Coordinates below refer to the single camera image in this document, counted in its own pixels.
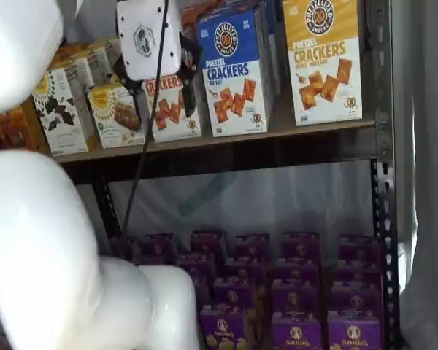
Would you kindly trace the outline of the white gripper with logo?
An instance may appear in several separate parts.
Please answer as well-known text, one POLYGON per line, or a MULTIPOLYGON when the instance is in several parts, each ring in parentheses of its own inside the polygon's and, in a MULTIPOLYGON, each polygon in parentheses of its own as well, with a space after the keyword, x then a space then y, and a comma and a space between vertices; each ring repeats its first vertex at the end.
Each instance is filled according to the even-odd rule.
POLYGON ((190 117, 196 109, 192 81, 202 48, 181 33, 177 2, 118 1, 116 14, 123 56, 113 66, 118 81, 137 97, 142 80, 177 73, 182 82, 182 105, 190 117))

